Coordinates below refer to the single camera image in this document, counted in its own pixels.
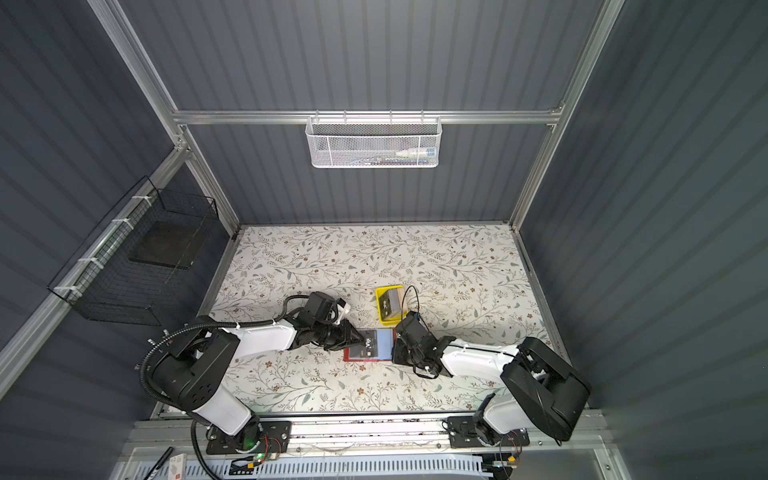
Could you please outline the red leather card holder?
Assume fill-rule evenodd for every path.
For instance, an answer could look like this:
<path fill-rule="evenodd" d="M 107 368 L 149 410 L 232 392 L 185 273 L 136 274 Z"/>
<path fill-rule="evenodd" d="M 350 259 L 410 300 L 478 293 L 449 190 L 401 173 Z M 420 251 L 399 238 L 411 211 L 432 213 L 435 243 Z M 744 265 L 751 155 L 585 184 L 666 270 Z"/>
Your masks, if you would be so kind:
<path fill-rule="evenodd" d="M 393 329 L 364 329 L 376 330 L 378 332 L 378 355 L 375 358 L 362 359 L 360 352 L 345 352 L 343 360 L 345 362 L 387 362 L 392 360 L 393 343 L 396 339 L 396 333 Z"/>

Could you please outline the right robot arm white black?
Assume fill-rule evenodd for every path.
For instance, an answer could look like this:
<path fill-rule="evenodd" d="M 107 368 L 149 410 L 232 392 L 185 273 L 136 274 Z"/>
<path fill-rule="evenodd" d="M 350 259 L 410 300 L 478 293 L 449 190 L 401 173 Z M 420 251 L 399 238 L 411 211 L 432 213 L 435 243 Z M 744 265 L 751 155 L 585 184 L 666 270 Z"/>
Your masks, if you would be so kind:
<path fill-rule="evenodd" d="M 416 312 L 396 326 L 395 335 L 393 362 L 411 367 L 421 378 L 471 377 L 503 387 L 484 398 L 464 429 L 483 445 L 495 446 L 529 428 L 566 442 L 591 394 L 583 375 L 535 337 L 515 346 L 438 338 Z"/>

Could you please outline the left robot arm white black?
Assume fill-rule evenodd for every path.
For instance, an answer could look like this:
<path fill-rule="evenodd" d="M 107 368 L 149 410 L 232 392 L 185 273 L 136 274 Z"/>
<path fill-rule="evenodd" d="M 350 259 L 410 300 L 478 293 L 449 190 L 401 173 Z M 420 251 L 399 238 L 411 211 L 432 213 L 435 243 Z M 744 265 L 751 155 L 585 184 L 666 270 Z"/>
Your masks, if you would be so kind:
<path fill-rule="evenodd" d="M 312 292 L 287 297 L 281 312 L 269 320 L 223 322 L 200 316 L 150 349 L 140 364 L 139 381 L 154 400 L 234 437 L 257 415 L 223 385 L 230 365 L 306 345 L 330 352 L 363 345 L 348 313 L 346 301 Z"/>

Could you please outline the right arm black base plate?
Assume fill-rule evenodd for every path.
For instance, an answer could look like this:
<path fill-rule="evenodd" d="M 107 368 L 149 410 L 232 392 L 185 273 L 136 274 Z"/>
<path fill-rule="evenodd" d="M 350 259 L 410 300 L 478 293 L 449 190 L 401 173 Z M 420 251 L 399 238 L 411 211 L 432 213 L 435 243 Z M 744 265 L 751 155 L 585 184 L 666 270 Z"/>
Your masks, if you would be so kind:
<path fill-rule="evenodd" d="M 449 416 L 441 422 L 448 434 L 449 444 L 454 449 L 503 447 L 520 449 L 530 445 L 528 432 L 524 429 L 499 434 L 490 427 L 475 423 L 472 415 Z"/>

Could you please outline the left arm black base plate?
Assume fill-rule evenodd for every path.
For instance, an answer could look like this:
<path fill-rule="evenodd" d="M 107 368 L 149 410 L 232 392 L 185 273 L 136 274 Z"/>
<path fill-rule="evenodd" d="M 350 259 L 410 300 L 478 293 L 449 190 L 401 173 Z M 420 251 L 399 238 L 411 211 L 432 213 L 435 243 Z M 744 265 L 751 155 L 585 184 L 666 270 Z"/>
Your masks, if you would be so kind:
<path fill-rule="evenodd" d="M 286 453 L 293 424 L 289 421 L 251 420 L 235 435 L 217 427 L 208 436 L 208 455 L 256 455 Z"/>

